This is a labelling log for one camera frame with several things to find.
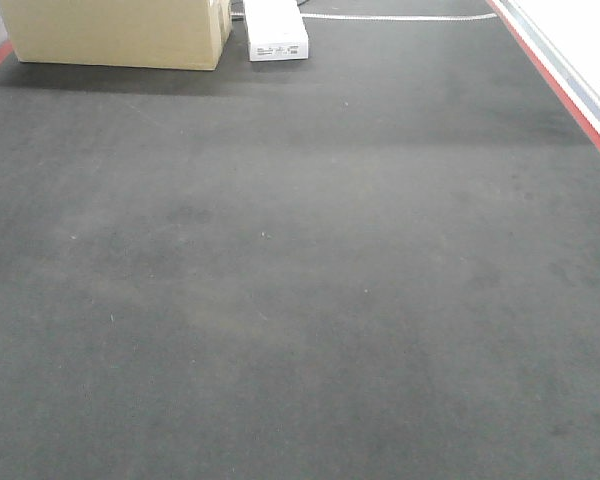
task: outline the white cable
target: white cable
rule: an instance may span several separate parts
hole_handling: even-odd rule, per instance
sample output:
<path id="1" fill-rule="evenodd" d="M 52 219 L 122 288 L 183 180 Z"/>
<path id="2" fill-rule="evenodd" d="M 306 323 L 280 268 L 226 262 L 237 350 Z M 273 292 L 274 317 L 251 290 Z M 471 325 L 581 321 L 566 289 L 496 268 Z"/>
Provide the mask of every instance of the white cable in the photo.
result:
<path id="1" fill-rule="evenodd" d="M 318 20 L 347 20 L 362 22 L 473 22 L 478 20 L 489 20 L 497 18 L 495 13 L 483 15 L 464 16 L 424 16 L 424 15 L 333 15 L 325 13 L 302 13 L 303 18 L 315 18 Z M 244 18 L 244 13 L 236 12 L 233 18 Z"/>

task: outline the cardboard box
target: cardboard box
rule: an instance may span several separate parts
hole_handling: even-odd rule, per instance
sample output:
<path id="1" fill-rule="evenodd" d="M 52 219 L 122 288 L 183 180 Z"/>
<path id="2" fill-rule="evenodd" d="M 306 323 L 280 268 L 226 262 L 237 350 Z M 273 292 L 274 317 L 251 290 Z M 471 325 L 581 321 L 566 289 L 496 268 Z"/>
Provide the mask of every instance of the cardboard box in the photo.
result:
<path id="1" fill-rule="evenodd" d="M 231 0 L 0 0 L 21 62 L 215 69 Z"/>
<path id="2" fill-rule="evenodd" d="M 296 0 L 244 0 L 249 60 L 309 58 L 309 37 Z"/>

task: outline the white box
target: white box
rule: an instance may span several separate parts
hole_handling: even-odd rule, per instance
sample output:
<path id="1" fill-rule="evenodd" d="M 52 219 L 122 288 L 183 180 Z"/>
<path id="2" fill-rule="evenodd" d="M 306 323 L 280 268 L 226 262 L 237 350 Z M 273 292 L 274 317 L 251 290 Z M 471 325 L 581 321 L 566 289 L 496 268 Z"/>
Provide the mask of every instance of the white box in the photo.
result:
<path id="1" fill-rule="evenodd" d="M 249 60 L 309 58 L 309 36 L 296 0 L 244 0 Z"/>

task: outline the floor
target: floor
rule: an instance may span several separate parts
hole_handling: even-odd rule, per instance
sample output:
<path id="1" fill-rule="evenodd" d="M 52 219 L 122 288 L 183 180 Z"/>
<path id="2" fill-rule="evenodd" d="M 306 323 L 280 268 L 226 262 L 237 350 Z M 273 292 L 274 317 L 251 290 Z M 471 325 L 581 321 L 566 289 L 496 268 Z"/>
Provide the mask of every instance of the floor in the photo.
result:
<path id="1" fill-rule="evenodd" d="M 0 479 L 600 480 L 600 155 L 499 20 L 307 28 L 0 67 Z"/>

